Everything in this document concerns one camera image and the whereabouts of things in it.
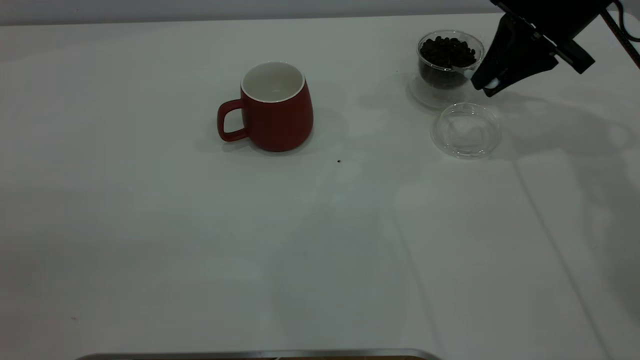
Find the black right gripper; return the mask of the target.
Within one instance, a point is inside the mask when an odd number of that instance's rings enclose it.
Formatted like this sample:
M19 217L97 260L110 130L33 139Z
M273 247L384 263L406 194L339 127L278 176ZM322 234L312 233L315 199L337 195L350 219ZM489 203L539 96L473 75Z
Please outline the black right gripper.
M608 13L612 0L493 0L503 11L493 41L471 77L491 98L530 76L550 71L559 56L582 75L595 63L575 38Z

